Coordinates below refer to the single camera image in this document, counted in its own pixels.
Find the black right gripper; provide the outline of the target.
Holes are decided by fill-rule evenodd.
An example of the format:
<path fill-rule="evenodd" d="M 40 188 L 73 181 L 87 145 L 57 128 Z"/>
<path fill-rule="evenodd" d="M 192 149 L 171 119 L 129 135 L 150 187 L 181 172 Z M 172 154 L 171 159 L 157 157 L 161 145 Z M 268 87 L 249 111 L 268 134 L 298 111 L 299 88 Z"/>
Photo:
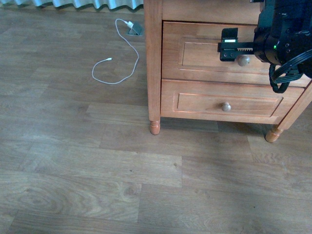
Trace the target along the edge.
<path fill-rule="evenodd" d="M 217 51 L 222 62 L 254 54 L 262 62 L 282 65 L 304 52 L 304 24 L 259 23 L 253 42 L 239 42 L 238 28 L 224 28 Z"/>

